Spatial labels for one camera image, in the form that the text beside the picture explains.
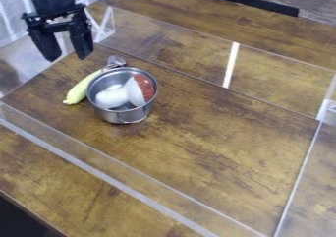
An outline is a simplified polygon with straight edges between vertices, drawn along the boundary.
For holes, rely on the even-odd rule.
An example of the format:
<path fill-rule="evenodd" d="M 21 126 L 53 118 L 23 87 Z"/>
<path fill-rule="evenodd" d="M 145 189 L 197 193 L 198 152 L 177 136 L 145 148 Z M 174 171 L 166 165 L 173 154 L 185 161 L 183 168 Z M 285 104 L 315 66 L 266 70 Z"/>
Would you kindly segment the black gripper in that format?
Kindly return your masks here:
<path fill-rule="evenodd" d="M 75 0 L 33 0 L 35 11 L 25 13 L 22 19 L 29 26 L 30 37 L 45 57 L 54 62 L 62 55 L 55 37 L 69 31 L 78 57 L 85 60 L 94 51 L 91 23 L 85 11 L 86 5 Z"/>

